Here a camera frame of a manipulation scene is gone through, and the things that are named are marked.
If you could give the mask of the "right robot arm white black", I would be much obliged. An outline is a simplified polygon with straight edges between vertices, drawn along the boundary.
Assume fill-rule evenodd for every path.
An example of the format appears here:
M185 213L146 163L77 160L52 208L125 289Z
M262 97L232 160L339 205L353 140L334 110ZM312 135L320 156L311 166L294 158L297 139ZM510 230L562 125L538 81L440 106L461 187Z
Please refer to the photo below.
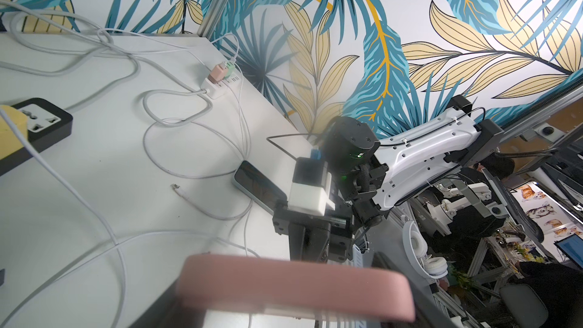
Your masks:
M492 154L503 130L472 112L457 96L429 122L384 141L363 122L335 117L320 147L296 159L290 193L273 212L290 258L352 259L352 248L364 247L367 232L391 209Z

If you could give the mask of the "black phone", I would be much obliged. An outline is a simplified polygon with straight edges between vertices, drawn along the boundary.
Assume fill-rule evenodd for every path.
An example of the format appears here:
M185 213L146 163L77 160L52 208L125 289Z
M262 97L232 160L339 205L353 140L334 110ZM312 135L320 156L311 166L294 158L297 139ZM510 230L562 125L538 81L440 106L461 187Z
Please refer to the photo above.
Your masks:
M286 194L250 162L241 162L232 178L233 185L273 215L287 202Z

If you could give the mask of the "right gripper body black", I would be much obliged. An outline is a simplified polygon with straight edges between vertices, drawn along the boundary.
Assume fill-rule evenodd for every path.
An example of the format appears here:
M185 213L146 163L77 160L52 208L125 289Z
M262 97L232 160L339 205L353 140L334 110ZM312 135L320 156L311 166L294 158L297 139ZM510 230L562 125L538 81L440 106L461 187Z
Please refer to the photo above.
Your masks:
M273 214L275 232L288 237L292 261L343 264L353 259L354 216L341 205L322 217L278 207Z

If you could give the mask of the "pink case phone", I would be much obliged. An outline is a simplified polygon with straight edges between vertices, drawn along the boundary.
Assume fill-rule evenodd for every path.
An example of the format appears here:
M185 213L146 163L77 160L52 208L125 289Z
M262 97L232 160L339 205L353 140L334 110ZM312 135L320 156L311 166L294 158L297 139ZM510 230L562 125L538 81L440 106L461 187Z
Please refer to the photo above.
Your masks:
M412 323L408 280L377 268L281 261L232 255L193 255L176 295L196 310L338 320Z

